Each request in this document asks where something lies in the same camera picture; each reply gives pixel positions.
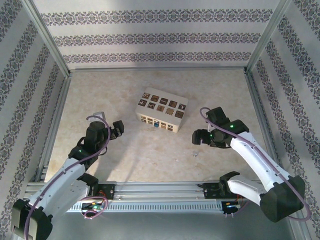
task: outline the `box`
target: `box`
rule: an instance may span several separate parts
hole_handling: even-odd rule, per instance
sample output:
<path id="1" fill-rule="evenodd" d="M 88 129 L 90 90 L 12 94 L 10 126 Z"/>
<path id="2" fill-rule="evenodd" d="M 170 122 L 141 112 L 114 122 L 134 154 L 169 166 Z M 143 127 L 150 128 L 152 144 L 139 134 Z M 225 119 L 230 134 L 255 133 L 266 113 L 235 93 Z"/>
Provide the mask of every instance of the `box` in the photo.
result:
<path id="1" fill-rule="evenodd" d="M 147 87 L 136 106 L 139 121 L 177 133 L 185 116 L 188 99 Z"/>

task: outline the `small image square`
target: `small image square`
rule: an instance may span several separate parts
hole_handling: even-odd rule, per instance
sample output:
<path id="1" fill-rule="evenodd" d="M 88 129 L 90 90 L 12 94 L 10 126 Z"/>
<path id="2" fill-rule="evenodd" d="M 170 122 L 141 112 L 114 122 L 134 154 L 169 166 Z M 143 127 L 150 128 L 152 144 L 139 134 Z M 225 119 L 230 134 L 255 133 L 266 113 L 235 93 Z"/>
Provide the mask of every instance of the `small image square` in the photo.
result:
<path id="1" fill-rule="evenodd" d="M 139 101 L 138 105 L 144 107 L 144 106 L 146 105 L 146 103 L 147 103 L 146 100 L 141 99 L 141 100 Z"/>
<path id="2" fill-rule="evenodd" d="M 168 107 L 168 108 L 166 109 L 165 113 L 166 113 L 166 114 L 169 114 L 169 115 L 173 115 L 173 114 L 174 114 L 174 111 L 175 111 L 174 109 Z"/>
<path id="3" fill-rule="evenodd" d="M 159 100 L 159 97 L 156 95 L 153 95 L 151 98 L 151 101 L 153 101 L 153 102 L 158 102 L 158 100 Z"/>
<path id="4" fill-rule="evenodd" d="M 142 98 L 143 99 L 149 99 L 149 97 L 150 97 L 150 93 L 144 93 L 143 95 L 142 95 Z"/>
<path id="5" fill-rule="evenodd" d="M 180 103 L 178 109 L 184 111 L 186 109 L 186 105 Z"/>
<path id="6" fill-rule="evenodd" d="M 163 104 L 163 105 L 167 105 L 168 99 L 166 99 L 166 98 L 161 98 L 160 103 Z"/>
<path id="7" fill-rule="evenodd" d="M 184 113 L 182 111 L 176 111 L 174 116 L 182 119 L 182 117 L 184 116 Z"/>
<path id="8" fill-rule="evenodd" d="M 170 101 L 169 102 L 169 106 L 172 108 L 175 108 L 177 106 L 177 102 L 176 101 Z"/>
<path id="9" fill-rule="evenodd" d="M 163 111 L 165 110 L 165 107 L 159 105 L 159 106 L 156 108 L 156 110 L 159 111 L 159 112 L 163 112 Z"/>
<path id="10" fill-rule="evenodd" d="M 154 109 L 155 106 L 156 106 L 156 104 L 152 103 L 152 102 L 149 102 L 149 104 L 148 104 L 148 108 L 150 108 L 150 109 Z"/>

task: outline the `marble floor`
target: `marble floor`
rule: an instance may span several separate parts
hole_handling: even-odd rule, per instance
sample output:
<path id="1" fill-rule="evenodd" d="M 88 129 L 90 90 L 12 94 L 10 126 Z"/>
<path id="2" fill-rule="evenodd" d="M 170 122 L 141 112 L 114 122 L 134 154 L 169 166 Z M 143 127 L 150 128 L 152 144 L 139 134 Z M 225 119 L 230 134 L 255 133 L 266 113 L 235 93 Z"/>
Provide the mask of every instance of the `marble floor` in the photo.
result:
<path id="1" fill-rule="evenodd" d="M 189 99 L 178 133 L 137 120 L 135 108 L 147 87 Z M 258 179 L 234 150 L 192 144 L 194 130 L 207 128 L 199 109 L 219 106 L 231 121 L 242 120 L 265 149 L 242 69 L 76 72 L 45 180 L 85 135 L 86 117 L 99 111 L 105 112 L 109 124 L 122 120 L 125 127 L 123 136 L 110 141 L 107 154 L 87 171 L 100 181 L 207 181 L 230 171 Z"/>

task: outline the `wallpaper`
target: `wallpaper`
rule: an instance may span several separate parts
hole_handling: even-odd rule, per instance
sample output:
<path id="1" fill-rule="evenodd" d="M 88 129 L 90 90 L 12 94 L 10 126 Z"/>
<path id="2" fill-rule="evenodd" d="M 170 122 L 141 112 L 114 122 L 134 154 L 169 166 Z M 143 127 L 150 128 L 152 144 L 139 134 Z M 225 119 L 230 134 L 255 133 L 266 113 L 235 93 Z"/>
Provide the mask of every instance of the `wallpaper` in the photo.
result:
<path id="1" fill-rule="evenodd" d="M 304 179 L 312 239 L 320 239 L 319 17 L 317 1 L 293 0 L 252 71 L 277 156 Z"/>
<path id="2" fill-rule="evenodd" d="M 19 0 L 0 0 L 0 239 L 42 157 L 64 76 Z"/>
<path id="3" fill-rule="evenodd" d="M 70 69 L 248 63 L 279 0 L 34 0 Z"/>

